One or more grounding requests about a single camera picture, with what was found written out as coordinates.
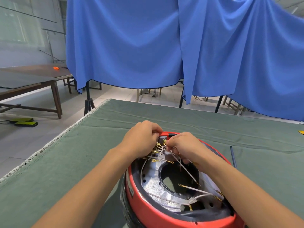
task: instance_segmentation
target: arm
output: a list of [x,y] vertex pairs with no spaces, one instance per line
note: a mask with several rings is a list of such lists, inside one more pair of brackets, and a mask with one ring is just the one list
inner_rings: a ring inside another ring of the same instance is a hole
[[250,228],[304,227],[304,221],[280,204],[253,181],[185,132],[167,141],[167,149],[184,163],[193,162],[221,189],[229,203]]
[[101,162],[33,227],[90,227],[128,166],[136,158],[151,152],[160,133],[162,128],[155,123],[137,123],[126,133],[123,141],[109,150]]

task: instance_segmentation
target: blue curtain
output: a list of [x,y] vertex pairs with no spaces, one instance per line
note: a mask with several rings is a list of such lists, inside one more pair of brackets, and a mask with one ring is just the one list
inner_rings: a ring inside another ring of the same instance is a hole
[[88,80],[230,98],[304,120],[304,20],[273,0],[69,0],[67,65]]

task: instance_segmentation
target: tile floor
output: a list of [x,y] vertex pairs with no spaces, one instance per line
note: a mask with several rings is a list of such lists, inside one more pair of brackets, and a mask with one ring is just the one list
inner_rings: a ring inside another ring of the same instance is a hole
[[[0,114],[0,120],[8,120],[16,117],[31,117],[39,123],[35,128],[0,125],[0,178],[16,166],[20,165],[30,155],[42,148],[46,143],[51,141],[66,128],[73,125],[83,116],[86,94],[79,95],[74,89],[72,89],[72,94],[69,94],[67,86],[63,85],[63,81],[58,82],[58,88],[63,110],[61,120],[58,120],[55,113],[25,109],[12,109]],[[139,97],[139,102],[178,107],[181,91],[182,84],[178,83],[175,86],[163,88],[161,95],[157,98],[152,98],[152,93],[149,95],[141,95]],[[102,91],[90,89],[90,93],[95,106],[109,98],[136,101],[135,89],[119,88],[102,84]],[[184,103],[182,107],[192,110],[214,112],[217,100],[218,97],[209,98],[208,101],[204,101],[203,98],[195,100],[194,97],[192,97],[191,104],[186,105]],[[50,88],[44,88],[18,97],[6,99],[2,102],[9,104],[22,103],[26,106],[42,108],[55,108]],[[233,114],[234,111],[227,106],[221,105],[219,113]],[[242,117],[246,117],[246,119],[261,118],[299,123],[275,119],[249,111],[246,111]]]

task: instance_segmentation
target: white wall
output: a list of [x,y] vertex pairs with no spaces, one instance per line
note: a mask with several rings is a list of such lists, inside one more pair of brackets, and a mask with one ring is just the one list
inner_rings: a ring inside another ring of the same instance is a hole
[[[39,50],[50,54],[42,28],[63,32],[59,1],[0,0],[0,5],[56,22],[0,8],[0,67],[52,63],[51,57]],[[49,36],[54,57],[65,60],[64,35],[49,32]]]

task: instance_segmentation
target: forearm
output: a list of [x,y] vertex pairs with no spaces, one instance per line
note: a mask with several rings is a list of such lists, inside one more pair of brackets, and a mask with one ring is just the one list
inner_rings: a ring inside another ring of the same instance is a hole
[[119,148],[60,199],[33,227],[90,227],[113,187],[133,161]]
[[219,157],[206,173],[250,228],[304,227],[304,221]]

